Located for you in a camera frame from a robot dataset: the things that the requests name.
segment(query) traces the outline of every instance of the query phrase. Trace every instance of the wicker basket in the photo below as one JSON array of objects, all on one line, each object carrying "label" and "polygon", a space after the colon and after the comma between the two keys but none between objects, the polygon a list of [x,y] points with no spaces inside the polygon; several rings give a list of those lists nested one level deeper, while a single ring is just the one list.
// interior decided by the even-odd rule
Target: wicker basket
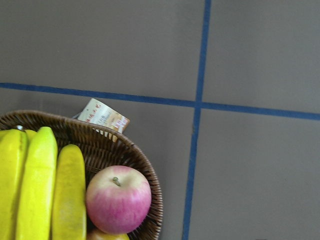
[{"label": "wicker basket", "polygon": [[[85,161],[87,185],[97,172],[108,166],[124,165],[140,171],[151,187],[151,207],[143,223],[128,236],[131,240],[159,239],[163,219],[160,184],[150,161],[127,137],[108,127],[36,110],[17,110],[0,116],[1,130],[16,125],[35,131],[42,126],[51,127],[59,151],[67,144],[78,145]],[[87,225],[88,230],[93,226],[89,218]]]}]

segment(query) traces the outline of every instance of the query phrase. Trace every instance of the blue line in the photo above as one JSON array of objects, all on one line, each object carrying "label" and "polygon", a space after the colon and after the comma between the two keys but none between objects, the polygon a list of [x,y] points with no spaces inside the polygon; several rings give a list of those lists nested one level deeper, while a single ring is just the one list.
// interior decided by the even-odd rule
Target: blue line
[{"label": "blue line", "polygon": [[210,109],[210,110],[269,115],[269,116],[296,118],[296,119],[320,120],[319,113],[279,110],[279,109],[252,107],[252,106],[219,104],[219,103],[211,103],[211,102],[202,102],[201,106],[203,109]]},{"label": "blue line", "polygon": [[195,102],[189,101],[189,100],[179,100],[179,99],[153,97],[153,96],[139,96],[139,95],[120,94],[120,93],[102,92],[102,91],[79,90],[79,89],[70,89],[70,88],[59,88],[59,87],[51,87],[51,86],[38,86],[38,85],[29,85],[29,84],[0,82],[0,88],[27,90],[27,91],[52,93],[52,94],[67,94],[67,95],[92,97],[92,98],[114,99],[114,100],[150,103],[150,104],[163,104],[163,105],[192,107],[192,108],[195,107]]},{"label": "blue line", "polygon": [[187,183],[186,183],[186,194],[185,194],[185,201],[184,201],[182,240],[189,239],[189,231],[190,231],[190,220],[191,220],[191,212],[192,212],[194,180],[195,180],[196,161],[197,161],[197,146],[198,146],[200,119],[201,119],[204,79],[205,79],[205,72],[206,72],[206,57],[207,57],[208,35],[209,35],[210,10],[211,10],[211,0],[205,0],[198,76],[197,76],[197,85],[196,85],[195,107],[194,107],[194,113],[193,113],[193,133],[191,137],[189,166],[188,166],[188,175],[187,175]]}]

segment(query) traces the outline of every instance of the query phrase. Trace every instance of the gray floor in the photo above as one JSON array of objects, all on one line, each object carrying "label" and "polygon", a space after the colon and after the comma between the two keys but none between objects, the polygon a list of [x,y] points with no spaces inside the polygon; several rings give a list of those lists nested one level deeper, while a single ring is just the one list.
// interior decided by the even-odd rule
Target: gray floor
[{"label": "gray floor", "polygon": [[1,1],[0,114],[72,117],[94,97],[128,117],[161,183],[161,240],[320,239],[319,9]]}]

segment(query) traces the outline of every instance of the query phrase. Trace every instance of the apple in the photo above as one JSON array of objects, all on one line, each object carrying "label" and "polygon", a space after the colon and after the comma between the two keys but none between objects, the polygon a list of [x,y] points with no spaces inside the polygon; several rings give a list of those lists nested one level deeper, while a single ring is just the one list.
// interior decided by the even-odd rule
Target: apple
[{"label": "apple", "polygon": [[86,240],[129,240],[129,237],[125,233],[113,235],[95,228],[87,234]]},{"label": "apple", "polygon": [[86,210],[92,223],[113,235],[135,230],[151,206],[151,188],[138,170],[113,165],[99,171],[86,190]]}]

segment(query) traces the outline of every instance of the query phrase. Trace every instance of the paper tag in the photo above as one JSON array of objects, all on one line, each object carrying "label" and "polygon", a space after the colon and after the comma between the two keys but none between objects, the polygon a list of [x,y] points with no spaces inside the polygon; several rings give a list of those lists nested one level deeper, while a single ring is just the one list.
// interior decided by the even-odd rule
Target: paper tag
[{"label": "paper tag", "polygon": [[119,133],[123,133],[130,122],[128,118],[94,98],[91,98],[78,120],[105,126]]}]

